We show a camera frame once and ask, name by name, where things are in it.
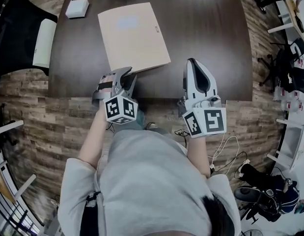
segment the black chair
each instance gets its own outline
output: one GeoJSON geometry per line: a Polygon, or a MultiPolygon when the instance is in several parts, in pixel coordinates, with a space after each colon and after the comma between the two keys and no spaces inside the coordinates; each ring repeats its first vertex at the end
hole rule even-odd
{"type": "Polygon", "coordinates": [[[266,62],[263,58],[258,58],[258,62],[263,62],[267,68],[269,69],[270,73],[266,77],[263,82],[260,82],[260,86],[263,86],[268,80],[271,79],[272,81],[272,90],[274,92],[276,86],[276,78],[278,77],[280,83],[283,85],[289,81],[288,76],[290,76],[291,71],[294,69],[294,62],[299,60],[300,57],[304,54],[304,41],[302,38],[297,38],[291,45],[295,44],[298,48],[295,47],[295,53],[292,53],[289,44],[280,44],[280,43],[271,43],[278,46],[283,46],[278,51],[278,54],[275,59],[271,54],[268,54],[268,58],[270,59],[270,63],[266,62]]]}
{"type": "Polygon", "coordinates": [[[0,16],[0,76],[28,68],[41,69],[48,75],[47,68],[32,65],[40,24],[44,19],[57,22],[57,16],[28,0],[9,0],[0,16]]]}

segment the wooden floor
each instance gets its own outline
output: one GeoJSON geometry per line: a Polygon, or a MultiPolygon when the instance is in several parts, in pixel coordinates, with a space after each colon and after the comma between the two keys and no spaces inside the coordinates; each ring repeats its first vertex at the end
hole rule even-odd
{"type": "MultiPolygon", "coordinates": [[[[58,15],[63,0],[30,0],[37,6],[58,15]]],[[[239,152],[248,153],[251,164],[259,170],[266,170],[271,161],[267,153],[277,149],[282,126],[276,118],[282,118],[280,105],[272,101],[269,87],[259,87],[268,71],[257,62],[257,57],[275,55],[277,47],[269,42],[282,41],[277,34],[268,34],[267,29],[280,24],[274,6],[262,14],[253,0],[241,0],[246,14],[253,61],[253,101],[228,101],[227,133],[224,141],[236,135],[240,144],[239,152]]],[[[90,98],[51,99],[47,97],[48,77],[40,70],[23,70],[5,75],[0,83],[0,104],[5,104],[6,120],[24,120],[24,126],[11,131],[19,143],[5,153],[12,174],[21,186],[31,174],[37,179],[23,194],[32,211],[44,223],[54,210],[51,199],[59,199],[61,181],[66,160],[76,157],[96,109],[90,98]]],[[[172,102],[156,102],[144,106],[147,121],[173,132],[183,126],[177,117],[176,105],[172,102]]],[[[175,137],[183,143],[181,137],[175,137]]],[[[107,153],[112,133],[107,131],[104,151],[107,153]]],[[[209,155],[213,155],[221,143],[222,136],[207,139],[209,155]]],[[[237,152],[237,143],[230,139],[223,153],[215,160],[219,168],[229,163],[237,152]]],[[[243,162],[238,158],[228,174],[232,188],[240,182],[233,178],[236,168],[243,162]]]]}

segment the beige folder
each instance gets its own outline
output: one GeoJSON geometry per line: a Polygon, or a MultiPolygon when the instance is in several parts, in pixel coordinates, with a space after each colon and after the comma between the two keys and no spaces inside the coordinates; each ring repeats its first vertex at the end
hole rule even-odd
{"type": "Polygon", "coordinates": [[[142,71],[170,63],[161,29],[149,2],[98,14],[111,70],[142,71]]]}

